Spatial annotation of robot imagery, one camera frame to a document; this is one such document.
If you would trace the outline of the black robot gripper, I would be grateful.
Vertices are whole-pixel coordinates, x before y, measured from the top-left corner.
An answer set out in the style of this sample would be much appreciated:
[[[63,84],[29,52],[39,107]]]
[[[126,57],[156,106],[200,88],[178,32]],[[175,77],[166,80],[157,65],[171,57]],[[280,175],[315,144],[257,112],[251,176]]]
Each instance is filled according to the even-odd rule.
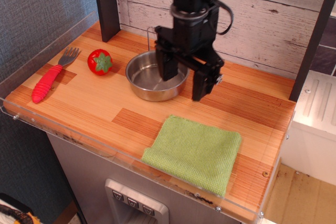
[[[218,6],[187,12],[171,6],[173,28],[157,26],[156,60],[164,81],[175,77],[178,64],[194,70],[193,101],[200,101],[220,83],[223,60],[215,52]]]

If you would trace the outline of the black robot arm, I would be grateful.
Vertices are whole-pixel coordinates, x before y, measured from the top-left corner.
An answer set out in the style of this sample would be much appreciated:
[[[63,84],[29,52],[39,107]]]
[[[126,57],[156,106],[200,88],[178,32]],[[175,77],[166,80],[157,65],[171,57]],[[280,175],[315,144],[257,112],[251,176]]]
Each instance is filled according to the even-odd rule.
[[[178,64],[194,70],[194,101],[211,93],[224,65],[215,52],[220,2],[218,0],[173,0],[173,28],[157,26],[156,59],[164,81],[177,75]]]

